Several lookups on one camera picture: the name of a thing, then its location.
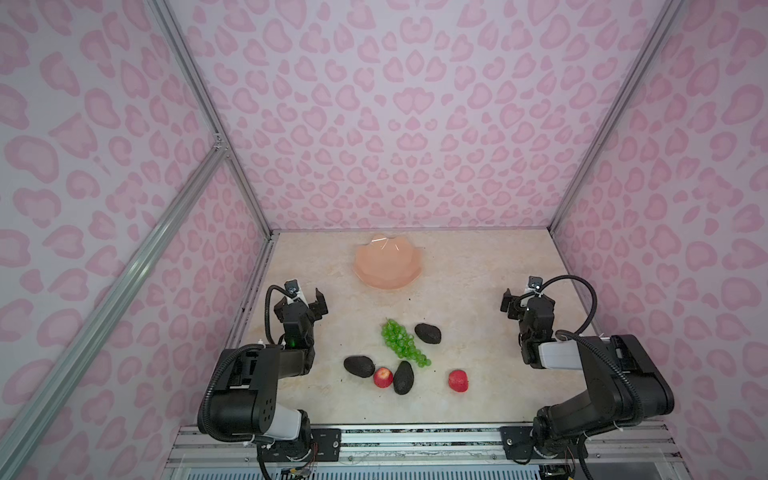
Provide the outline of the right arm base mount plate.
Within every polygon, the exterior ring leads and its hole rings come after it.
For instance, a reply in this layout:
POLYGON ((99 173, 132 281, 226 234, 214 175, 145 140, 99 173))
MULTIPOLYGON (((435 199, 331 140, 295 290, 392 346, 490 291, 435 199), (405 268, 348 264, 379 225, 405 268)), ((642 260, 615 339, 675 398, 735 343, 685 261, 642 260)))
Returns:
POLYGON ((505 457, 519 465, 528 465, 533 459, 535 440, 532 426, 502 426, 499 428, 505 457))

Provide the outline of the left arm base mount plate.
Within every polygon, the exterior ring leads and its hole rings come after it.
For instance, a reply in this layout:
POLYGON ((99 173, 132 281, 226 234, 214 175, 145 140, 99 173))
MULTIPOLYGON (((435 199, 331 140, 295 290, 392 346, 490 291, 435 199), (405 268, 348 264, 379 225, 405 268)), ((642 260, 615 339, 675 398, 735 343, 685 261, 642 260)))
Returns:
POLYGON ((340 457, 342 431, 337 428, 316 428, 303 430, 291 441, 276 441, 269 447, 261 448, 266 462, 317 463, 337 462, 340 457))

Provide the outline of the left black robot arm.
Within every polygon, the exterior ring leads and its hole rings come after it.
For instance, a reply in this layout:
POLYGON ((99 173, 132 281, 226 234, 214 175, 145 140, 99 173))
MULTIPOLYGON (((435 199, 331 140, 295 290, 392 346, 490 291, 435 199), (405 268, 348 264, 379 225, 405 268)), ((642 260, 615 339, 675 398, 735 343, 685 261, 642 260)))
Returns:
POLYGON ((271 285, 265 294, 265 333, 271 333, 270 315, 284 333, 277 343, 247 344, 224 350, 214 367, 197 414, 198 430, 222 443, 257 446, 291 461, 304 461, 313 453, 308 414, 277 401, 278 383, 308 374, 315 359, 315 323, 328 314, 324 295, 316 291, 306 300, 300 283, 289 280, 271 285))

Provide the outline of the red apple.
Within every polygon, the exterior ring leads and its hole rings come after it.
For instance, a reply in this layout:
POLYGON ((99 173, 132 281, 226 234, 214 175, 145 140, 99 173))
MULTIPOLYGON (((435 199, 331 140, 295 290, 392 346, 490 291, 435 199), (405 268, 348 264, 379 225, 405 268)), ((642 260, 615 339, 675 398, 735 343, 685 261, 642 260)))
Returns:
POLYGON ((390 369, 381 367, 374 373, 373 381, 378 388, 387 389, 393 384, 394 374, 390 369))
POLYGON ((449 373, 449 387, 458 393, 464 393, 469 389, 469 377, 464 370, 456 369, 449 373))

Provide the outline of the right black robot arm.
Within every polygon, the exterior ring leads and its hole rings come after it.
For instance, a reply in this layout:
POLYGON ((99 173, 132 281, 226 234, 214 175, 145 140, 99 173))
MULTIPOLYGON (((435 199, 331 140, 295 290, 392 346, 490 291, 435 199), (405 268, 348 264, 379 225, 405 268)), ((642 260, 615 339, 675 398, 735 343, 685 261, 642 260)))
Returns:
POLYGON ((518 322, 523 362, 538 370, 575 370, 586 389, 540 408, 526 427, 502 427, 505 456, 518 464, 586 456, 587 439, 634 427, 674 409, 674 395, 633 335, 583 336, 555 330, 555 301, 530 288, 505 291, 500 311, 518 322))

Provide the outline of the dark avocado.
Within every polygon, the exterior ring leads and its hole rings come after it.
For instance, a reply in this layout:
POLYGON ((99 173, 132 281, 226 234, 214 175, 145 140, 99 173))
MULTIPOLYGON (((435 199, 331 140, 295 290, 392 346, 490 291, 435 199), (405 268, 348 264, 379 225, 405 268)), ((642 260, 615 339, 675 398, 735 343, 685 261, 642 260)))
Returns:
POLYGON ((343 366, 348 373, 360 378, 369 378, 376 371, 373 360, 364 355, 346 357, 343 361, 343 366))
POLYGON ((438 345, 442 342, 441 330, 431 324, 419 323, 414 328, 415 335, 424 343, 438 345))
POLYGON ((402 361, 393 377, 393 388, 396 394, 408 394, 414 385, 414 371, 408 361, 402 361))

